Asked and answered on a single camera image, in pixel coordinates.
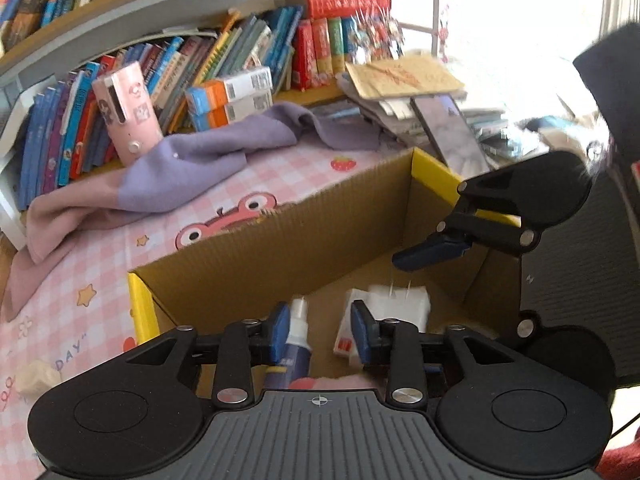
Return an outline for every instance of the pink pencil sharpener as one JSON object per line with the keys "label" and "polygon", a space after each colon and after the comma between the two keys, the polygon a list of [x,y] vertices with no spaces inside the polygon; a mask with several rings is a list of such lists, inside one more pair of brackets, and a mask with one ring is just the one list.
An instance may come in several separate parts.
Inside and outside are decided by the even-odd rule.
{"label": "pink pencil sharpener", "polygon": [[93,88],[109,137],[125,166],[162,140],[162,130],[137,61],[99,77]]}

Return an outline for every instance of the star print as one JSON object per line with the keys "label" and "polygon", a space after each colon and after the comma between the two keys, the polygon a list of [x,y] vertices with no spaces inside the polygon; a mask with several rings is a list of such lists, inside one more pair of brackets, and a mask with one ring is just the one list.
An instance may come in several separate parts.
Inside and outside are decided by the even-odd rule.
{"label": "star print", "polygon": [[94,290],[93,283],[89,283],[89,285],[87,285],[85,288],[81,288],[80,290],[78,290],[78,302],[76,303],[76,305],[89,306],[89,303],[91,303],[91,300],[96,294],[97,292]]}

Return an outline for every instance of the cartoon eye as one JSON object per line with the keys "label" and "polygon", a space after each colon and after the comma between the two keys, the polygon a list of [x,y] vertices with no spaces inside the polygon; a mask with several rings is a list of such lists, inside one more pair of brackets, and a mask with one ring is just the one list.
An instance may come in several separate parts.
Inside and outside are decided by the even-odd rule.
{"label": "cartoon eye", "polygon": [[244,201],[244,207],[249,211],[261,211],[269,200],[264,195],[253,195]]}
{"label": "cartoon eye", "polygon": [[180,245],[182,247],[189,246],[191,244],[196,243],[198,240],[202,238],[202,231],[198,227],[191,227],[185,229],[185,231],[180,235]]}

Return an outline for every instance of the barcode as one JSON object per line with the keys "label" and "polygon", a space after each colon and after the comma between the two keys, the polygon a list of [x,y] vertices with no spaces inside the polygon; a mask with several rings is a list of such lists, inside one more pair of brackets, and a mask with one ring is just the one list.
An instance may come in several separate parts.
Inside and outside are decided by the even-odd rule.
{"label": "barcode", "polygon": [[256,110],[264,110],[265,108],[267,108],[267,96],[266,95],[260,95],[258,97],[254,97],[254,108]]}
{"label": "barcode", "polygon": [[269,87],[269,76],[266,72],[260,72],[251,76],[251,86],[255,90],[264,90]]}

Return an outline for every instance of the paper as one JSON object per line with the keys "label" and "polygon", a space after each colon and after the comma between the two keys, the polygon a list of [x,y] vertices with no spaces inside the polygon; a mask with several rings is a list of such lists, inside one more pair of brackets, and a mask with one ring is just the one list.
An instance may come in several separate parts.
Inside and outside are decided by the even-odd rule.
{"label": "paper", "polygon": [[347,63],[347,71],[364,99],[452,93],[464,88],[431,56],[405,56],[364,65]]}

